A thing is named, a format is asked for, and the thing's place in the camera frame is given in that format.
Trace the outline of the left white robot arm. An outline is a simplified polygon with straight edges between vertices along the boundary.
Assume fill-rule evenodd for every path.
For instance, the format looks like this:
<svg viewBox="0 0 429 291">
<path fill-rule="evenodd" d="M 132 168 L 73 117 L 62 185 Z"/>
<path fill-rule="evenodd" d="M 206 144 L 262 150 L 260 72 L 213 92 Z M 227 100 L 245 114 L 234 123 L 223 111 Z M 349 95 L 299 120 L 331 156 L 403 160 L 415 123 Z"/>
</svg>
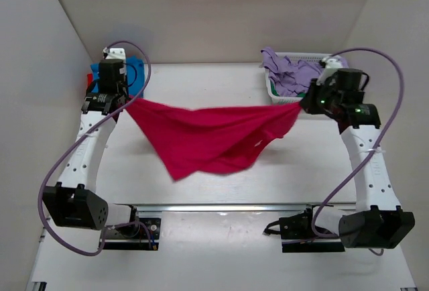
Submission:
<svg viewBox="0 0 429 291">
<path fill-rule="evenodd" d="M 104 59 L 98 64 L 99 78 L 95 93 L 87 92 L 82 105 L 77 139 L 108 114 L 122 107 L 128 99 L 127 72 L 122 59 Z M 109 204 L 96 194 L 96 181 L 107 140 L 118 116 L 106 120 L 84 137 L 73 150 L 55 186 L 44 189 L 42 200 L 59 227 L 101 230 L 116 226 L 122 234 L 139 231 L 140 219 L 127 206 Z"/>
</svg>

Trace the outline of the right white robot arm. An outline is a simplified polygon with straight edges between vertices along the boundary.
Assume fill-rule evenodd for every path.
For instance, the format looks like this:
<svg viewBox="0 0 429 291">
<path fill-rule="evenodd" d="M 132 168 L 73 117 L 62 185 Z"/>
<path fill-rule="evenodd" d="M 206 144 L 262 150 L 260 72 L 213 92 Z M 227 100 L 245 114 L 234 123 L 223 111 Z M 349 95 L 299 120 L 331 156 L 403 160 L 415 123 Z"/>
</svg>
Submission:
<svg viewBox="0 0 429 291">
<path fill-rule="evenodd" d="M 364 86 L 369 76 L 354 68 L 327 68 L 313 79 L 301 108 L 311 115 L 336 121 L 349 154 L 352 172 L 313 214 L 300 221 L 307 237 L 338 238 L 346 248 L 393 249 L 415 225 L 413 213 L 405 212 L 390 182 L 381 138 L 379 113 L 365 104 Z M 329 200 L 350 180 L 355 183 L 355 212 L 330 207 Z"/>
</svg>

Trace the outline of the magenta t shirt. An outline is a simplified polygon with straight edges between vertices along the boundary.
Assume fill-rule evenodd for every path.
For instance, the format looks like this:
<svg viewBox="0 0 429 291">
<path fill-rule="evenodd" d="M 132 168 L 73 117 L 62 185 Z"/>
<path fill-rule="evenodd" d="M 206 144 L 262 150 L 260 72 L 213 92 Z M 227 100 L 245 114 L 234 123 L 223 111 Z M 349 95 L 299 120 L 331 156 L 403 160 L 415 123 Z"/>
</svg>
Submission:
<svg viewBox="0 0 429 291">
<path fill-rule="evenodd" d="M 195 172 L 232 174 L 251 167 L 294 126 L 298 103 L 183 109 L 137 99 L 128 114 L 174 180 Z"/>
</svg>

